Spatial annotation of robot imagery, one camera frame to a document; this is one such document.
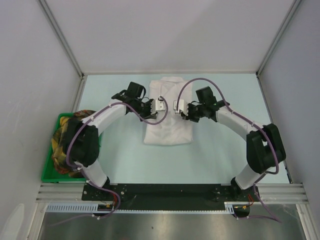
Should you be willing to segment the white long sleeve shirt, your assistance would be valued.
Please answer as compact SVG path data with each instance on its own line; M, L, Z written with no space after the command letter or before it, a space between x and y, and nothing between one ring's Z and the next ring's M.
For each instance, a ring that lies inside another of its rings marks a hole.
M146 126L144 144L174 146L189 144L193 141L193 124L175 114L174 110L174 102L186 83L178 76L166 76L150 82L148 97L150 99L164 97L168 104L168 113L161 123Z

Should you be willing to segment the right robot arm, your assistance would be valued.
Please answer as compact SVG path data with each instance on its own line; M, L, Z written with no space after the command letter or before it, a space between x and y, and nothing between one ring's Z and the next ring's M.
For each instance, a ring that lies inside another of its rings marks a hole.
M173 109L183 120L194 123L201 118L208 118L224 125L238 134L246 142L246 161L243 170L234 177L230 184L230 194L242 201L249 194L255 183L266 174L279 172L279 164L287 157L278 127L273 124L256 123L232 110L225 99L217 100L210 87L196 91L198 101L187 102L181 99L174 101Z

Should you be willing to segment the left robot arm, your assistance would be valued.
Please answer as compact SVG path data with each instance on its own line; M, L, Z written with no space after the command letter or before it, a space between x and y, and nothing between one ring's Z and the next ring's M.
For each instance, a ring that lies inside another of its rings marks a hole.
M93 194L100 200L110 196L110 179L99 162L100 135L116 120L135 113L141 121L156 119L156 99L147 98L146 88L130 82L124 89L111 97L110 102L99 111L82 119L68 121L62 150L66 155L66 165L79 170L93 186Z

